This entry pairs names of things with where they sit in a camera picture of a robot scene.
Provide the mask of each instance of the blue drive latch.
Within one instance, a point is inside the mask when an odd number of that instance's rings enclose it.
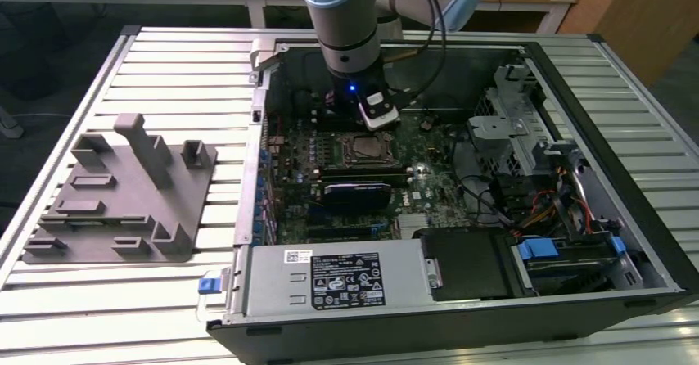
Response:
[[[551,238],[532,238],[516,246],[522,260],[558,257],[558,249]]]

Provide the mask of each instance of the motherboard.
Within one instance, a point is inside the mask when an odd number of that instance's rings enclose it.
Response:
[[[400,239],[407,229],[471,224],[452,165],[461,126],[428,111],[373,133],[336,131],[312,116],[287,126],[272,118],[279,244]]]

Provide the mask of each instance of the gray plastic base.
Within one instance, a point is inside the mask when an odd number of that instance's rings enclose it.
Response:
[[[111,147],[100,135],[79,140],[80,163],[27,243],[27,263],[189,259],[216,150],[201,142],[168,147],[161,137],[140,136],[127,135],[131,146]]]

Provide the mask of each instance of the red wire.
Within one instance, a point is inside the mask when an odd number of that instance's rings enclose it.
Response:
[[[532,199],[532,214],[534,212],[536,211],[536,201],[539,201],[539,198],[547,194],[547,193],[555,193],[556,191],[542,191],[539,193],[536,193],[536,196],[534,197]]]
[[[592,232],[592,211],[590,211],[590,207],[587,207],[587,203],[583,200],[576,199],[575,197],[572,197],[572,200],[580,203],[582,208],[586,211],[586,232],[591,233]]]

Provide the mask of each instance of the robotic arm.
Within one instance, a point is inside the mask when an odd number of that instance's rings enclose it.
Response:
[[[376,35],[376,12],[395,13],[439,25],[429,0],[305,0],[323,57],[333,80],[327,105],[360,118],[369,130],[397,120],[399,110],[415,96],[389,88],[383,75],[383,55]],[[459,30],[479,0],[436,0],[447,30]]]

